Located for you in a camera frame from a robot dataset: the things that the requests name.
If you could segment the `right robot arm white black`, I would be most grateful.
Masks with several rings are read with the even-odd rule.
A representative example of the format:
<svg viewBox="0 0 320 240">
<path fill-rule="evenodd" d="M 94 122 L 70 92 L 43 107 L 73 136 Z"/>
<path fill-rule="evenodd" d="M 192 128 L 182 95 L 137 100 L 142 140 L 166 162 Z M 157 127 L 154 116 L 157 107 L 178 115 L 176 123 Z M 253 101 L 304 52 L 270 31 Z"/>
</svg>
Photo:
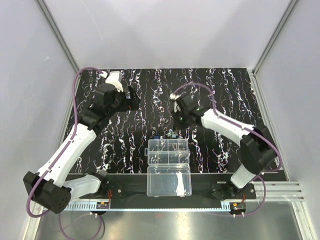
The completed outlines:
<svg viewBox="0 0 320 240">
<path fill-rule="evenodd" d="M 253 126 L 228 117 L 213 107 L 199 105 L 187 95 L 170 95 L 174 129 L 184 130 L 193 125 L 215 131 L 232 140 L 240 149 L 240 167 L 230 178 L 231 184 L 244 188 L 261 174 L 279 155 L 267 126 Z"/>
</svg>

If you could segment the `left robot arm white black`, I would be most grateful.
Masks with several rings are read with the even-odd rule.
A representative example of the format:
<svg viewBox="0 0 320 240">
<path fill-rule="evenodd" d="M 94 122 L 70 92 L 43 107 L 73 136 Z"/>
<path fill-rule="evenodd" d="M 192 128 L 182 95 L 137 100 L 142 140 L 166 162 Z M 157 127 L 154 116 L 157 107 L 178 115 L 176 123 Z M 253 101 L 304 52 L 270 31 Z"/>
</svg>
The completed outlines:
<svg viewBox="0 0 320 240">
<path fill-rule="evenodd" d="M 93 93 L 88 105 L 74 117 L 72 132 L 58 150 L 37 172 L 27 172 L 23 183 L 28 193 L 27 213 L 35 202 L 55 214 L 61 213 L 73 199 L 88 194 L 103 197 L 107 193 L 107 178 L 101 173 L 89 173 L 67 180 L 67 176 L 83 151 L 109 124 L 110 118 L 121 112 L 137 111 L 140 98 L 132 86 L 129 95 L 118 90 L 114 83 L 103 83 Z"/>
</svg>

